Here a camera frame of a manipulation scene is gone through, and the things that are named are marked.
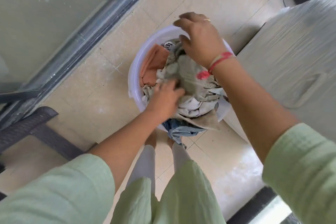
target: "light green sleeve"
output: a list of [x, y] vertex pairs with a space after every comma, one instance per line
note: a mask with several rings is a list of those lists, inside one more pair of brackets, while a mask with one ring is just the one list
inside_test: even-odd
[[110, 168], [84, 154], [0, 202], [0, 223], [103, 223], [113, 204]]
[[304, 224], [336, 220], [336, 145], [306, 124], [286, 131], [271, 148], [263, 180]]

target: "orange cloth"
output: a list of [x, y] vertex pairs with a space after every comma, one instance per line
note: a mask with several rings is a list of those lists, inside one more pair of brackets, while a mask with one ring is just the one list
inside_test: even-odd
[[147, 52], [146, 57], [141, 65], [140, 70], [140, 87], [147, 85], [155, 86], [156, 83], [156, 70], [163, 69], [169, 51], [161, 45], [154, 44], [153, 47]]

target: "light green kurta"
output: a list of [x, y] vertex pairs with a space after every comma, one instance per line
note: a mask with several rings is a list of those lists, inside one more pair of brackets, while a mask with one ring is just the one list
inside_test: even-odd
[[[336, 219], [336, 145], [309, 126], [284, 133], [268, 154], [263, 179], [305, 224]], [[0, 203], [0, 223], [102, 223], [113, 203], [109, 167], [91, 154], [42, 175]], [[208, 179], [194, 161], [172, 177], [158, 202], [151, 181], [120, 196], [112, 223], [225, 223]]]

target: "hand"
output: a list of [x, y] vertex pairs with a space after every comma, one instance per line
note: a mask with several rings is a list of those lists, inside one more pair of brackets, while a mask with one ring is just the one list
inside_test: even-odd
[[209, 69], [212, 61], [221, 53], [227, 52], [223, 39], [217, 29], [203, 14], [194, 12], [181, 14], [174, 26], [182, 28], [190, 36], [180, 35], [187, 55], [196, 63]]
[[175, 89], [177, 80], [172, 79], [167, 82], [157, 84], [145, 112], [150, 112], [155, 117], [158, 124], [172, 117], [178, 106], [178, 100], [185, 94], [182, 88]]

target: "white leggings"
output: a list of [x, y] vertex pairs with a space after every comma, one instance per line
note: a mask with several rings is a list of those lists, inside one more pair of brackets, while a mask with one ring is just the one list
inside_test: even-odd
[[[191, 160], [189, 154], [182, 145], [174, 143], [172, 152], [175, 172], [181, 168], [186, 161]], [[155, 193], [155, 149], [151, 145], [145, 145], [143, 148], [143, 151], [135, 163], [131, 176], [128, 179], [126, 188], [141, 177], [148, 177], [152, 181], [151, 191], [152, 193]]]

